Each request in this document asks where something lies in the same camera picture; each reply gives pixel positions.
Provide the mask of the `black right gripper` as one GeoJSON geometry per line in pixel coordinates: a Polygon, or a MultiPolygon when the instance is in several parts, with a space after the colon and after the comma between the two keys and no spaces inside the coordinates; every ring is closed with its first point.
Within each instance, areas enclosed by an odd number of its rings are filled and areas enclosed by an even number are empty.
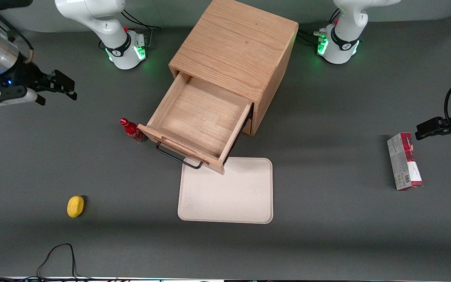
{"type": "Polygon", "coordinates": [[[0,107],[30,102],[45,105],[45,98],[38,94],[43,91],[62,93],[77,100],[73,79],[54,70],[52,82],[50,76],[43,73],[36,64],[17,61],[12,68],[0,74],[0,107]]]}

